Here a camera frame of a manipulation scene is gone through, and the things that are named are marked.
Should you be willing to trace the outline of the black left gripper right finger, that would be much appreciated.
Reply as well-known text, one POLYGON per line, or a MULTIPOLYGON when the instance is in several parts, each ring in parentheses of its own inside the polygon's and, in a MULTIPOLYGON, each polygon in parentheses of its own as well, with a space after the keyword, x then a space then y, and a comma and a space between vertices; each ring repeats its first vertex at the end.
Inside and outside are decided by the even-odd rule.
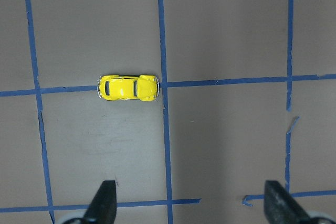
POLYGON ((276 180, 265 181, 264 214, 268 223, 310 223, 307 212, 276 180))

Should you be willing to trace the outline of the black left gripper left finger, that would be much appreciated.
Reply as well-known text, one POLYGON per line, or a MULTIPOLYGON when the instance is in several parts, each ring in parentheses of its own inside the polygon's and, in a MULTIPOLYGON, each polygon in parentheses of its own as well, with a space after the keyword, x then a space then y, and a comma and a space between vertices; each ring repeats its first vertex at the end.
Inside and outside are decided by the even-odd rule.
POLYGON ((113 224, 117 215, 117 190, 115 180, 101 183, 83 219, 85 223, 113 224))

